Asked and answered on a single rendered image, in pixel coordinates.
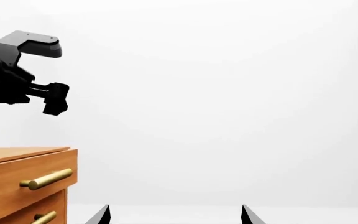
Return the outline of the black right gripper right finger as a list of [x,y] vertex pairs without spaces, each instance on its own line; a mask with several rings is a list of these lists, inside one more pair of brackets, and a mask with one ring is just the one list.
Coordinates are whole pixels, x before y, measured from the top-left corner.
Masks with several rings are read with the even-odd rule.
[[242,205],[241,222],[242,224],[266,224],[247,205]]

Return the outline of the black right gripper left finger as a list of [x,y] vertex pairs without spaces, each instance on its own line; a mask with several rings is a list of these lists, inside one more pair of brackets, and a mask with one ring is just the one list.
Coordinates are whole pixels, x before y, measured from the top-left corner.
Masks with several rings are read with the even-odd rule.
[[110,224],[111,212],[109,205],[103,206],[94,216],[85,224]]

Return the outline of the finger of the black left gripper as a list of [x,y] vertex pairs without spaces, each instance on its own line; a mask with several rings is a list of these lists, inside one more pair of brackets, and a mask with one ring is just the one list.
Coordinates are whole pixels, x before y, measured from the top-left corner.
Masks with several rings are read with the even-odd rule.
[[28,95],[43,98],[44,102],[63,102],[66,100],[70,87],[63,83],[38,85],[30,83]]
[[44,100],[44,114],[58,116],[60,113],[67,111],[68,104],[65,100]]

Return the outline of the wooden cabinet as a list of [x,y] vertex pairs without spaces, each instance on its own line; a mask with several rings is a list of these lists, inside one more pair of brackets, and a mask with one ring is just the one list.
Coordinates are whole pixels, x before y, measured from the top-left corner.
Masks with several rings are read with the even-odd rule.
[[67,224],[77,171],[76,149],[0,148],[0,224]]

